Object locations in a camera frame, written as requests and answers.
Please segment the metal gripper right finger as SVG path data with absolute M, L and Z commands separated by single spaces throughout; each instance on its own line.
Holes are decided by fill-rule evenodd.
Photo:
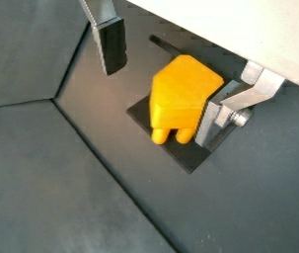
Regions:
M 272 98 L 284 82 L 280 75 L 251 61 L 240 78 L 240 82 L 230 80 L 206 102 L 194 136 L 201 147 L 214 146 L 229 127 L 245 125 L 249 107 Z

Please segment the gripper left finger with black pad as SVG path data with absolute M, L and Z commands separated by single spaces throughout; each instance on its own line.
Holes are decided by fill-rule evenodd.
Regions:
M 90 24 L 102 71 L 106 75 L 112 75 L 126 64 L 124 20 L 116 14 L 113 0 L 78 0 L 78 2 Z

